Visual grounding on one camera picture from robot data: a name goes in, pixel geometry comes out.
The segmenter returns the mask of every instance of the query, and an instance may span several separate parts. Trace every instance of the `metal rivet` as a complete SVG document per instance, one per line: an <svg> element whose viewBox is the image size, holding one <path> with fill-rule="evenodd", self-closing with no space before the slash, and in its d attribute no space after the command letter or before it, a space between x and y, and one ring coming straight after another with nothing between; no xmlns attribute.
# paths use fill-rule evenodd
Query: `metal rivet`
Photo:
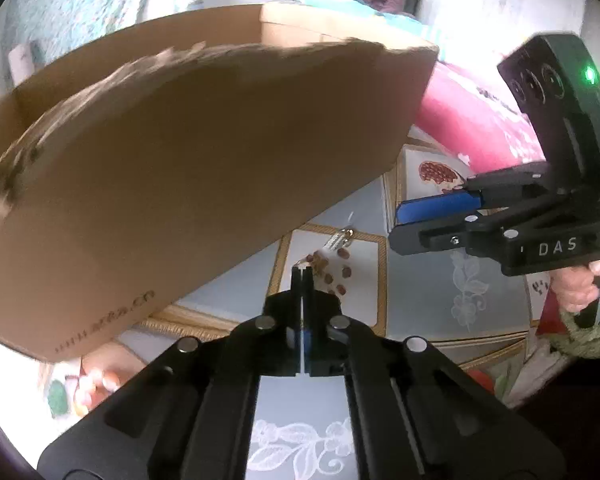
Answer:
<svg viewBox="0 0 600 480"><path fill-rule="evenodd" d="M329 322L336 330L344 330L349 328L351 324L349 318L346 316L333 316Z"/></svg>
<svg viewBox="0 0 600 480"><path fill-rule="evenodd" d="M258 316L256 318L256 328L258 330L271 330L276 325L276 320L271 316Z"/></svg>
<svg viewBox="0 0 600 480"><path fill-rule="evenodd" d="M198 349L198 346L200 346L200 343L195 337L183 337L178 341L178 350L183 354L195 352Z"/></svg>
<svg viewBox="0 0 600 480"><path fill-rule="evenodd" d="M407 339L407 348L419 354L427 349L427 342L421 337L410 337Z"/></svg>

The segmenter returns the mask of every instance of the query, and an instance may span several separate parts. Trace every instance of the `pink blanket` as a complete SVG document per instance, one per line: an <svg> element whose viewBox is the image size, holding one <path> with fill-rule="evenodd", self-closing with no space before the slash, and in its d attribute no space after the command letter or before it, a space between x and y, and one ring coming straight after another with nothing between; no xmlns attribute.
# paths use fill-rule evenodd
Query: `pink blanket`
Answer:
<svg viewBox="0 0 600 480"><path fill-rule="evenodd" d="M512 96L504 93L502 80L479 79L437 63L416 126L475 173L544 159L536 133Z"/></svg>

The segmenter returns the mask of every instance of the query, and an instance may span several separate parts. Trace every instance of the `camera lens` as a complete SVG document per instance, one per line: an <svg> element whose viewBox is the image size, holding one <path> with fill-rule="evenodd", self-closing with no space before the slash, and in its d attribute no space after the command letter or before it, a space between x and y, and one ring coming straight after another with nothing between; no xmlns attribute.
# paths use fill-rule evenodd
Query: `camera lens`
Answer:
<svg viewBox="0 0 600 480"><path fill-rule="evenodd" d="M511 91L513 92L513 95L516 98L516 100L520 104L524 104L526 102L526 96L525 91L522 89L522 86L520 86L520 83L517 82L515 79L512 79L509 82L509 87L511 88Z"/></svg>
<svg viewBox="0 0 600 480"><path fill-rule="evenodd" d="M544 89L542 88L542 85L538 81L536 74L531 72L531 70L525 70L525 73L523 74L523 79L525 81L527 88L529 88L531 90L531 95L536 100L540 101L541 104L544 104L544 100L545 100Z"/></svg>
<svg viewBox="0 0 600 480"><path fill-rule="evenodd" d="M558 99L564 97L564 86L560 75L555 71L552 66L547 64L542 66L542 79L547 85L549 92L551 92Z"/></svg>

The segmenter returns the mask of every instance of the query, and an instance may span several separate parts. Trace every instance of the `hand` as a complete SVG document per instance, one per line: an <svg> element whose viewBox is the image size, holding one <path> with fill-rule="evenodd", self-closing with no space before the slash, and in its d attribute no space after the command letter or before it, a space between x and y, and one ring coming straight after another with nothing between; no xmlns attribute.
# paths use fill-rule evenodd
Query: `hand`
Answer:
<svg viewBox="0 0 600 480"><path fill-rule="evenodd" d="M591 262L588 267L568 267L551 273L551 288L558 297L560 306L568 312L577 313L589 306L600 295L593 284L595 276L600 276L600 261Z"/></svg>

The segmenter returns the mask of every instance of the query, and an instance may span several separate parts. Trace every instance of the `green led light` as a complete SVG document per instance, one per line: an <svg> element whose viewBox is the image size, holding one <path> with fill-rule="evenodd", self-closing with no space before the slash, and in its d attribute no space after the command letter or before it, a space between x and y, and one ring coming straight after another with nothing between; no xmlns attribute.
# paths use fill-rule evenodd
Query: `green led light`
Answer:
<svg viewBox="0 0 600 480"><path fill-rule="evenodd" d="M587 66L584 71L584 77L587 81L589 81L592 85L596 84L597 74L596 70L592 66Z"/></svg>

